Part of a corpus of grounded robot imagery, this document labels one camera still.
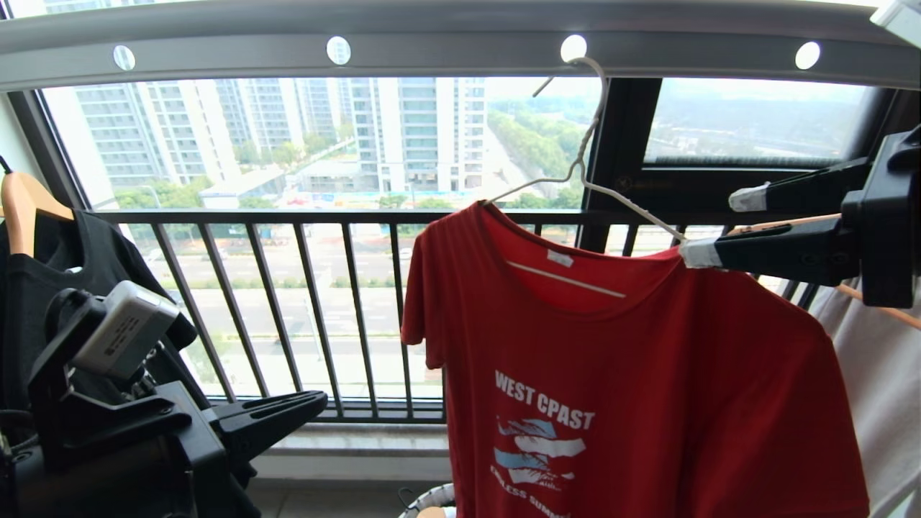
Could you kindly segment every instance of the metal railing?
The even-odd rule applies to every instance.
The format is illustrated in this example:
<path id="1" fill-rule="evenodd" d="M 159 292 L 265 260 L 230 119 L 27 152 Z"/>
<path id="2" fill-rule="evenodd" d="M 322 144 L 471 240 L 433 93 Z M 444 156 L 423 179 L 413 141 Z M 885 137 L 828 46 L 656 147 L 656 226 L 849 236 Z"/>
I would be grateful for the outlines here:
<path id="1" fill-rule="evenodd" d="M 609 229 L 611 225 L 625 225 L 626 232 L 624 235 L 623 246 L 610 248 L 616 253 L 631 255 L 635 251 L 637 237 L 640 234 L 641 221 L 636 215 L 625 213 L 608 213 L 608 212 L 580 212 L 580 211 L 554 211 L 554 212 L 518 212 L 508 211 L 508 215 L 518 224 L 528 230 L 534 231 L 541 235 L 549 226 L 575 226 L 578 235 L 586 228 L 605 228 Z M 352 226 L 358 224 L 376 224 L 380 225 L 381 231 L 385 234 L 384 239 L 389 242 L 390 267 L 392 268 L 392 300 L 387 302 L 390 307 L 388 311 L 395 309 L 396 325 L 389 333 L 389 340 L 399 341 L 399 325 L 402 324 L 403 311 L 403 284 L 404 279 L 401 268 L 401 246 L 399 226 L 401 225 L 423 225 L 430 223 L 438 218 L 448 214 L 448 211 L 414 211 L 414 210 L 360 210 L 360 211 L 186 211 L 186 210 L 156 210 L 156 211 L 119 211 L 119 212 L 99 212 L 98 216 L 108 220 L 113 224 L 128 224 L 131 229 L 150 229 L 156 246 L 162 252 L 162 260 L 169 269 L 169 275 L 172 276 L 171 282 L 175 284 L 182 301 L 185 304 L 185 311 L 195 324 L 199 332 L 201 346 L 207 358 L 207 364 L 213 369 L 213 377 L 216 383 L 213 383 L 214 390 L 205 390 L 209 397 L 215 400 L 237 401 L 248 397 L 265 397 L 274 395 L 270 383 L 280 382 L 279 372 L 284 370 L 284 376 L 290 377 L 290 385 L 295 391 L 302 391 L 315 388 L 316 383 L 313 380 L 305 379 L 304 372 L 298 367 L 297 354 L 295 351 L 295 338 L 289 333 L 284 308 L 279 300 L 276 291 L 276 280 L 273 278 L 272 268 L 267 260 L 265 247 L 262 237 L 259 233 L 258 226 L 272 225 L 274 228 L 287 229 L 293 231 L 294 241 L 287 247 L 291 254 L 299 255 L 300 267 L 303 269 L 306 291 L 309 299 L 309 313 L 311 319 L 311 337 L 316 345 L 315 356 L 319 367 L 319 362 L 324 363 L 325 376 L 328 377 L 328 383 L 323 383 L 322 388 L 329 393 L 330 403 L 325 412 L 323 412 L 318 421 L 333 422 L 392 422 L 392 423 L 438 423 L 445 420 L 444 409 L 444 383 L 440 387 L 433 387 L 433 383 L 438 380 L 428 381 L 425 386 L 413 383 L 411 377 L 411 363 L 415 363 L 419 370 L 421 361 L 414 359 L 411 362 L 413 354 L 420 352 L 410 352 L 408 347 L 399 343 L 400 366 L 396 368 L 393 363 L 393 369 L 390 371 L 402 371 L 402 393 L 400 396 L 381 395 L 376 390 L 375 369 L 373 368 L 374 354 L 369 344 L 369 334 L 365 318 L 365 309 L 362 304 L 362 289 L 359 282 L 358 267 L 356 264 L 355 238 L 353 236 Z M 677 223 L 680 231 L 686 231 L 689 226 L 709 225 L 721 227 L 722 233 L 726 233 L 736 224 L 749 224 L 751 221 L 742 215 L 700 215 L 688 217 L 688 215 L 662 215 L 666 221 Z M 360 350 L 360 363 L 353 362 L 355 369 L 363 370 L 367 386 L 363 387 L 366 394 L 354 396 L 344 394 L 343 384 L 341 383 L 341 372 L 336 370 L 333 357 L 336 354 L 334 345 L 331 342 L 331 334 L 328 328 L 329 315 L 324 313 L 322 307 L 321 289 L 318 286 L 317 271 L 314 266 L 315 255 L 311 254 L 309 239 L 306 229 L 310 226 L 320 224 L 332 224 L 339 226 L 342 234 L 342 245 L 344 247 L 344 260 L 347 270 L 348 287 L 351 291 L 352 305 L 355 310 L 355 323 L 357 328 L 354 340 L 351 340 L 349 347 L 357 344 Z M 204 253 L 207 260 L 212 266 L 217 287 L 220 288 L 226 309 L 229 312 L 236 331 L 236 338 L 239 340 L 239 346 L 242 347 L 243 356 L 246 364 L 251 371 L 252 379 L 256 390 L 254 394 L 241 394 L 239 384 L 235 383 L 234 377 L 228 373 L 227 365 L 221 358 L 218 348 L 216 347 L 216 338 L 209 334 L 208 323 L 203 316 L 202 307 L 196 302 L 193 295 L 195 287 L 190 283 L 186 272 L 183 270 L 180 261 L 180 255 L 177 253 L 174 239 L 169 235 L 169 226 L 183 225 L 186 231 L 192 234 L 191 230 L 197 230 L 200 239 L 204 242 Z M 240 305 L 240 300 L 234 292 L 234 285 L 231 281 L 225 266 L 225 259 L 222 257 L 222 251 L 218 247 L 218 239 L 215 236 L 215 228 L 221 225 L 235 225 L 238 229 L 243 229 L 246 238 L 236 240 L 244 241 L 248 244 L 251 256 L 254 259 L 256 270 L 258 270 L 258 281 L 261 282 L 265 292 L 266 305 L 271 314 L 271 321 L 274 330 L 277 332 L 277 341 L 275 346 L 280 347 L 281 354 L 284 356 L 284 367 L 279 368 L 280 363 L 276 363 L 271 372 L 266 372 L 260 360 L 265 360 L 265 355 L 257 354 L 252 332 L 247 326 L 247 314 Z M 798 305 L 808 307 L 815 296 L 817 287 L 813 285 L 801 286 L 799 283 L 787 282 L 783 287 L 783 296 L 788 300 L 793 300 L 799 295 Z M 314 371 L 314 375 L 319 376 L 319 370 Z M 421 388 L 425 388 L 425 394 L 419 394 Z"/>

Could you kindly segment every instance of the city view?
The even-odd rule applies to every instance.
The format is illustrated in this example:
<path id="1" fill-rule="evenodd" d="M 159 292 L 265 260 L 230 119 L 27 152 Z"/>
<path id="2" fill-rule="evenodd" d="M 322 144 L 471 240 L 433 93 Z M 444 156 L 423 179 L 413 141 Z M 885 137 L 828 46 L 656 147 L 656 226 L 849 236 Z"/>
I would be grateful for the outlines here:
<path id="1" fill-rule="evenodd" d="M 17 16 L 153 3 L 13 2 Z M 334 53 L 345 53 L 333 46 Z M 258 77 L 47 88 L 51 116 L 92 207 L 119 209 L 460 209 L 544 176 L 561 178 L 596 109 L 596 77 Z M 646 162 L 733 159 L 834 161 L 845 157 L 870 88 L 791 81 L 663 81 Z M 504 199 L 505 208 L 576 209 L 578 178 Z M 152 230 L 123 229 L 170 296 L 177 290 Z M 211 228 L 233 296 L 272 394 L 294 390 L 260 272 L 241 225 Z M 258 227 L 306 389 L 330 391 L 316 316 L 290 226 Z M 304 229 L 332 362 L 344 397 L 367 397 L 356 308 L 338 225 Z M 693 237 L 721 229 L 690 229 Z M 258 394 L 251 367 L 198 229 L 169 225 L 171 244 L 238 395 Z M 420 226 L 398 229 L 406 279 Z M 625 229 L 612 229 L 620 253 Z M 576 229 L 542 236 L 574 244 Z M 378 397 L 405 397 L 390 229 L 353 225 L 361 312 Z M 644 227 L 634 254 L 670 246 Z M 770 279 L 763 279 L 769 284 Z M 200 342 L 183 351 L 209 394 L 222 390 Z M 413 397 L 440 397 L 439 371 L 410 347 Z"/>

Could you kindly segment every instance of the shirt tag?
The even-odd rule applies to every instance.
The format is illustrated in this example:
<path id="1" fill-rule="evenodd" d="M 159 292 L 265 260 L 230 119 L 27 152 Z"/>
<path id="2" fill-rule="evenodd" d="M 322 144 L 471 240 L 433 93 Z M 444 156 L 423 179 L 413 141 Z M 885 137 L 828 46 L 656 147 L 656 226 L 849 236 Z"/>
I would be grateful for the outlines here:
<path id="1" fill-rule="evenodd" d="M 570 267 L 573 265 L 573 258 L 566 255 L 565 253 L 555 252 L 553 250 L 547 251 L 547 259 L 557 263 L 558 265 L 563 265 L 565 267 Z"/>

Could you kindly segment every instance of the shirt sleeve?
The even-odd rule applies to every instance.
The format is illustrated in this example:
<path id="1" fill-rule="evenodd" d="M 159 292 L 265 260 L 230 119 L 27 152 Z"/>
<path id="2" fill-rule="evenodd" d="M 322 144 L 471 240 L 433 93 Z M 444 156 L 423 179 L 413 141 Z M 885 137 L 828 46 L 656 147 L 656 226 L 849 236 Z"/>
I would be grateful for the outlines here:
<path id="1" fill-rule="evenodd" d="M 432 322 L 435 309 L 431 306 L 435 298 L 433 289 L 437 282 L 429 271 L 431 257 L 428 257 L 426 233 L 423 231 L 413 244 L 413 259 L 409 264 L 409 278 L 406 279 L 406 302 L 403 304 L 403 320 L 400 337 L 404 344 L 415 345 L 426 341 L 426 366 L 440 369 L 444 355 L 438 348 L 437 336 L 432 336 Z"/>
<path id="2" fill-rule="evenodd" d="M 828 336 L 783 344 L 689 444 L 687 518 L 866 518 L 869 499 Z"/>

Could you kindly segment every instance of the balcony railing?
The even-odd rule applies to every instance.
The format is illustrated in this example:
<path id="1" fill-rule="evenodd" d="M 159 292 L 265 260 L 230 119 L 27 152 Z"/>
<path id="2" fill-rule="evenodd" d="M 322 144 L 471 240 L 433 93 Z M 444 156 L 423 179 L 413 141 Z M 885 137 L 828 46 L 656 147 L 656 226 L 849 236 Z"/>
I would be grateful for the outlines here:
<path id="1" fill-rule="evenodd" d="M 401 343 L 399 325 L 412 249 L 408 241 L 422 225 L 446 214 L 98 213 L 127 225 L 123 228 L 157 280 L 197 327 L 201 343 L 187 347 L 184 356 L 209 397 L 237 401 L 319 389 L 329 394 L 330 403 L 318 421 L 378 423 L 445 420 L 443 373 L 425 369 L 422 347 Z M 585 228 L 610 230 L 610 253 L 649 253 L 675 244 L 632 214 L 508 214 L 524 228 L 570 245 Z M 689 237 L 718 235 L 753 222 L 744 215 L 662 216 Z M 386 280 L 361 276 L 363 268 L 372 266 L 386 271 Z M 765 284 L 801 307 L 809 306 L 817 289 L 779 279 Z"/>

